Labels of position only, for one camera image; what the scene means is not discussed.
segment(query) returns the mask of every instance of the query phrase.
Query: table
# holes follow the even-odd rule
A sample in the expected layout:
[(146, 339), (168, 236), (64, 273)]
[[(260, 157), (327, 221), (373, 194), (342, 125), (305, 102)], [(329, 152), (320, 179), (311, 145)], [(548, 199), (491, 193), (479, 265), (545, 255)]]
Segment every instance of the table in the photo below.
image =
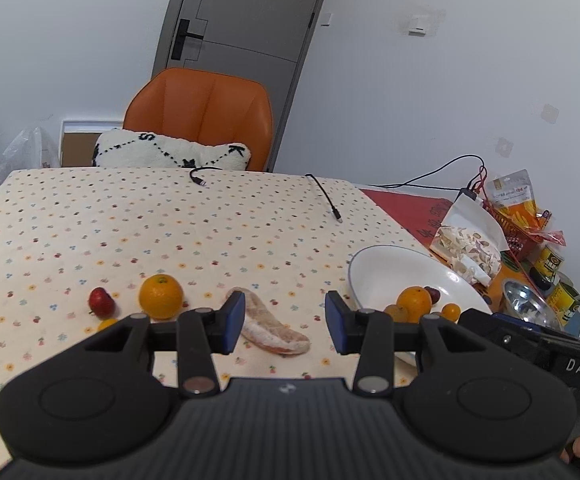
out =
[[(441, 221), (452, 206), (452, 202), (446, 198), (434, 198), (430, 192), (419, 190), (394, 191), (381, 189), (375, 186), (357, 184), (372, 199), (376, 205), (383, 209), (401, 227), (405, 228), (421, 244), (429, 249), (436, 230), (441, 226)], [(549, 296), (551, 290), (542, 292), (543, 298)], [(565, 325), (565, 332), (580, 337), (580, 310)]]
[[(0, 388), (16, 374), (92, 334), (90, 290), (103, 286), (118, 317), (139, 310), (144, 278), (165, 272), (190, 308), (218, 308), (244, 286), (277, 319), (307, 335), (307, 354), (282, 357), (243, 338), (215, 356), (221, 385), (230, 376), (354, 375), (357, 356), (334, 352), (324, 294), (350, 300), (347, 263), (361, 248), (395, 244), (428, 251), (360, 190), (322, 179), (343, 216), (338, 224), (311, 180), (266, 173), (64, 168), (15, 171), (0, 187)], [(174, 354), (153, 373), (176, 384)], [(416, 370), (395, 364), (396, 384)], [(8, 453), (0, 439), (0, 465)]]

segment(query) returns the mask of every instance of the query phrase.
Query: packaging bag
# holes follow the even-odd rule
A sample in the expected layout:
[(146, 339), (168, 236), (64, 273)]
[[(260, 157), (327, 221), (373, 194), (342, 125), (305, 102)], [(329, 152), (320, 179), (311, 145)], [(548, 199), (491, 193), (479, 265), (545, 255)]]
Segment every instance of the packaging bag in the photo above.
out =
[(58, 168), (59, 151), (43, 128), (23, 130), (3, 152), (0, 160), (0, 185), (15, 170)]
[(510, 249), (501, 226), (480, 204), (460, 194), (436, 231), (430, 249), (468, 283), (489, 286)]

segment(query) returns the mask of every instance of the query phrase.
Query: white wall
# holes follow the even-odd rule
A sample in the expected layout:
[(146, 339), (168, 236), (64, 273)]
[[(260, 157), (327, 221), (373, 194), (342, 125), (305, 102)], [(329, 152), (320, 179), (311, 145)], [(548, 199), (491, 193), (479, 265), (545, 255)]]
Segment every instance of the white wall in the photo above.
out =
[(0, 0), (0, 153), (19, 131), (121, 119), (150, 80), (169, 0)]
[[(436, 35), (402, 36), (397, 23), (425, 6), (444, 12)], [(527, 168), (580, 289), (580, 0), (325, 0), (323, 12), (332, 23), (315, 32), (275, 171), (403, 182), (470, 152), (490, 174)], [(460, 187), (476, 169), (427, 183)]]

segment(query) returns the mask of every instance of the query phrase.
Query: red cloth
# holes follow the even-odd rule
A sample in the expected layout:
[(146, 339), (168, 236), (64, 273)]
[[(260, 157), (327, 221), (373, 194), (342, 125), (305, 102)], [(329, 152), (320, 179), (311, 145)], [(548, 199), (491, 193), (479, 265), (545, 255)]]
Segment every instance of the red cloth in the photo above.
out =
[(452, 202), (446, 198), (429, 198), (374, 189), (361, 191), (426, 248), (430, 247), (436, 230), (452, 206)]

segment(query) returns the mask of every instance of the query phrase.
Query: orange chair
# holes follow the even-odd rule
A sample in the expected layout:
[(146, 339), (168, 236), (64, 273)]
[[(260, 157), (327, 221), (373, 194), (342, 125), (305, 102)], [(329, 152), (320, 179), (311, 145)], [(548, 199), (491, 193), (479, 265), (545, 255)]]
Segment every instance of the orange chair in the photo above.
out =
[(132, 100), (124, 128), (217, 146), (242, 142), (248, 171), (263, 171), (272, 144), (270, 101), (259, 83), (189, 68), (168, 68)]

